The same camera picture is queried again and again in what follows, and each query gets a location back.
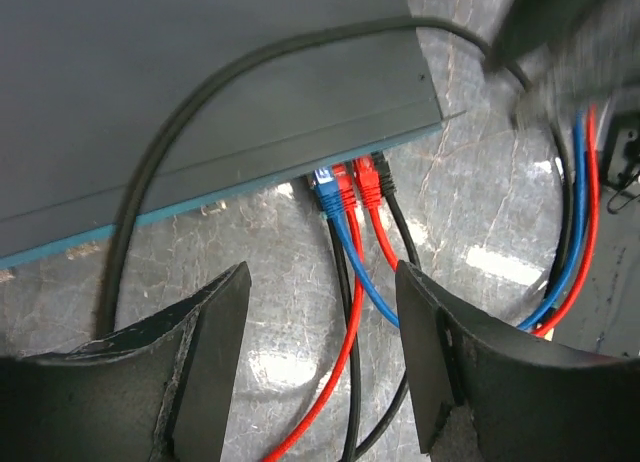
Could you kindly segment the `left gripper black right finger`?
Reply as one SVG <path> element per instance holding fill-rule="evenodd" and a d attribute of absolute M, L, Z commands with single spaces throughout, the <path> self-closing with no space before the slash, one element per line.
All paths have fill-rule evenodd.
<path fill-rule="evenodd" d="M 485 461 L 636 461 L 639 361 L 523 332 L 454 296 L 414 265 L 395 273 L 407 380 L 420 449 L 450 416 Z"/>

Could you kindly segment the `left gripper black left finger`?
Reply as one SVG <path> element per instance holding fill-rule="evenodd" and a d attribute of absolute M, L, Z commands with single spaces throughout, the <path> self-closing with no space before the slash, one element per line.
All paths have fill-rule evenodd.
<path fill-rule="evenodd" d="M 69 353 L 3 357 L 2 459 L 218 460 L 250 287 L 238 264 Z"/>

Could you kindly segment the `dark grey network switch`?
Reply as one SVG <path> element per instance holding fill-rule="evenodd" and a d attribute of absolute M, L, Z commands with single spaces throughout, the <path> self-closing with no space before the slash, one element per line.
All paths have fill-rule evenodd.
<path fill-rule="evenodd" d="M 1 265 L 109 236 L 150 143 L 146 224 L 443 120 L 414 30 L 256 63 L 289 37 L 401 21 L 407 0 L 1 0 Z"/>

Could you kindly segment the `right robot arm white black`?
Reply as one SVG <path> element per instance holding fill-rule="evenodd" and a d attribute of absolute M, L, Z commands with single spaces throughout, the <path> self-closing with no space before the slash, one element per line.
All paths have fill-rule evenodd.
<path fill-rule="evenodd" d="M 524 128 L 639 85 L 639 0 L 512 0 L 490 43 L 495 73 L 545 49 L 548 66 L 516 99 Z"/>

